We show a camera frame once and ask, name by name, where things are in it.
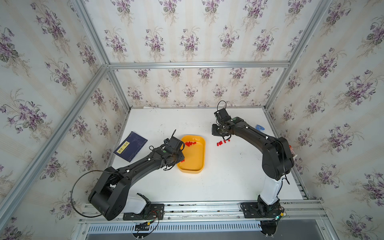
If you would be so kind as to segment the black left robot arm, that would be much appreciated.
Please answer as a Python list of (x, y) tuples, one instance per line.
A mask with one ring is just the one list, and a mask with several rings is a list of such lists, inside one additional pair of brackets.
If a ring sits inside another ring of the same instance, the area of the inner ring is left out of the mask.
[(115, 219), (127, 204), (130, 188), (153, 171), (166, 167), (169, 171), (185, 157), (185, 143), (163, 144), (141, 160), (119, 168), (108, 167), (91, 190), (88, 201), (106, 220)]

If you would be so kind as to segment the yellow plastic storage tray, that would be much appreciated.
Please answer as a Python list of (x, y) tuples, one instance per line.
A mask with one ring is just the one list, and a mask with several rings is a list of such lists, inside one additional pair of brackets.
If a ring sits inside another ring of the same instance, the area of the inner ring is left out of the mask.
[(205, 166), (205, 153), (206, 153), (206, 141), (201, 136), (185, 135), (182, 137), (182, 141), (185, 142), (197, 142), (191, 147), (187, 147), (182, 150), (185, 156), (185, 160), (178, 163), (178, 169), (187, 174), (199, 174)]

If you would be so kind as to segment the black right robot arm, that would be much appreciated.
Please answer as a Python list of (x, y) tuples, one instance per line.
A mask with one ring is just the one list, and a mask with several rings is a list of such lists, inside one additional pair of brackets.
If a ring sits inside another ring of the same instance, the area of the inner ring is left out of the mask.
[(258, 202), (272, 206), (278, 202), (283, 181), (289, 182), (287, 175), (294, 166), (294, 158), (288, 141), (275, 138), (251, 127), (241, 118), (217, 121), (212, 124), (212, 135), (228, 141), (237, 136), (256, 147), (262, 153), (262, 169), (266, 175), (263, 190)]

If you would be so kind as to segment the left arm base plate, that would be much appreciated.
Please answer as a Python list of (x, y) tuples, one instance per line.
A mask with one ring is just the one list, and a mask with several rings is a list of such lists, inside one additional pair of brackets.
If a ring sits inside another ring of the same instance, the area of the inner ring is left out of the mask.
[(149, 220), (162, 220), (165, 213), (164, 204), (150, 204), (139, 213), (124, 213), (123, 220), (125, 221), (149, 221)]

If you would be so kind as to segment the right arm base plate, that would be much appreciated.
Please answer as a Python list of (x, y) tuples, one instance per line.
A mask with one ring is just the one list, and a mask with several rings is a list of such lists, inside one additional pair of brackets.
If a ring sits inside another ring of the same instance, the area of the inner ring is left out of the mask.
[(285, 215), (285, 209), (281, 206), (280, 200), (272, 205), (267, 205), (262, 200), (258, 202), (245, 202), (240, 208), (246, 219), (273, 219), (280, 220)]

